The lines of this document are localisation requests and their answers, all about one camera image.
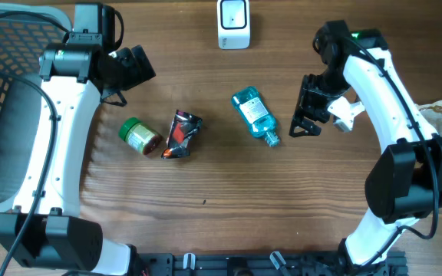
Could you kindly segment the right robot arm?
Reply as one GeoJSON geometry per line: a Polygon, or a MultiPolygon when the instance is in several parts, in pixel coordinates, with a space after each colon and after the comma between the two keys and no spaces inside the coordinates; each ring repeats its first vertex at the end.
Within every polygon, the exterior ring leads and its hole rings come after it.
{"type": "Polygon", "coordinates": [[[402,84],[388,43],[378,29],[351,31],[345,21],[328,21],[312,47],[326,69],[303,77],[289,128],[293,137],[317,136],[323,123],[350,132],[366,112],[381,156],[364,184],[368,204],[358,227],[342,239],[336,271],[376,272],[404,232],[430,218],[437,232],[442,208],[442,136],[427,122],[402,84]]]}

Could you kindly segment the green lid jar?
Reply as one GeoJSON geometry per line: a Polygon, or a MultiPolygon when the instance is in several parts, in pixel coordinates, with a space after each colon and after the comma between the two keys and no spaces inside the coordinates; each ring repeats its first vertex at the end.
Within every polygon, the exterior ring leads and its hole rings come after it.
{"type": "Polygon", "coordinates": [[[118,136],[130,147],[145,156],[152,153],[163,140],[163,137],[156,130],[136,117],[131,117],[122,124],[118,136]]]}

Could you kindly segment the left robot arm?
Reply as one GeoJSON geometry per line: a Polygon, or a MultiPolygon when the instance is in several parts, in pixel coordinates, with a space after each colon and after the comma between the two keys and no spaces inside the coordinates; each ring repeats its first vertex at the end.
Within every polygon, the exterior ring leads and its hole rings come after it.
{"type": "Polygon", "coordinates": [[[137,249],[104,237],[80,217],[79,185],[94,113],[154,77],[141,47],[123,48],[120,12],[80,3],[63,40],[39,59],[40,119],[25,178],[10,212],[0,212],[0,244],[7,261],[67,275],[145,275],[137,249]]]}

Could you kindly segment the blue mouthwash bottle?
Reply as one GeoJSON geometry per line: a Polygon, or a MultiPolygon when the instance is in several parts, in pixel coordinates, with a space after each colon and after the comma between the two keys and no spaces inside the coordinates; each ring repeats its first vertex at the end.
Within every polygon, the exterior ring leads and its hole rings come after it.
{"type": "Polygon", "coordinates": [[[231,104],[245,121],[252,137],[264,139],[270,147],[279,145],[280,138],[276,133],[277,121],[266,108],[255,87],[246,87],[233,94],[231,104]]]}

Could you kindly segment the hex wrench set packet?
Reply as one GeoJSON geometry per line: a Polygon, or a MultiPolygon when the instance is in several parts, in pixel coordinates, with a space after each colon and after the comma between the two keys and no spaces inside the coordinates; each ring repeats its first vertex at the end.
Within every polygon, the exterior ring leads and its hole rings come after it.
{"type": "Polygon", "coordinates": [[[202,118],[177,110],[167,138],[167,148],[163,151],[161,158],[176,159],[190,156],[190,141],[198,134],[202,124],[202,118]]]}

